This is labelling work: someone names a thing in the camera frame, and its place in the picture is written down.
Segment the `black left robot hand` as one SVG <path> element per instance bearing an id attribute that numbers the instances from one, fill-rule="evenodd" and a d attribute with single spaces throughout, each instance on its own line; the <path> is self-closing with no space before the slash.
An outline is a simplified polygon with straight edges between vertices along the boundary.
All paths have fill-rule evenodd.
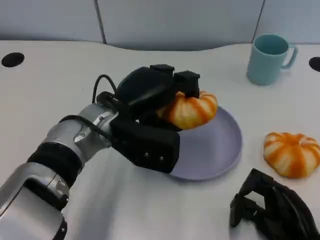
<path id="1" fill-rule="evenodd" d="M 182 127 L 159 116 L 157 111 L 171 106 L 178 92 L 198 98 L 200 75 L 189 70 L 174 71 L 175 68 L 167 64 L 140 67 L 120 82 L 115 95 L 141 124 L 180 132 Z"/>

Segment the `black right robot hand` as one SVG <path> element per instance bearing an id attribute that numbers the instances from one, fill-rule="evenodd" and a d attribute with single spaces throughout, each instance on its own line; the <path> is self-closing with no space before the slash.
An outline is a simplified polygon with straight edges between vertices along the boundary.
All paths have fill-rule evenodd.
<path id="1" fill-rule="evenodd" d="M 251 221 L 268 240 L 318 240 L 314 217 L 299 195 L 253 168 L 230 203 L 229 225 Z"/>

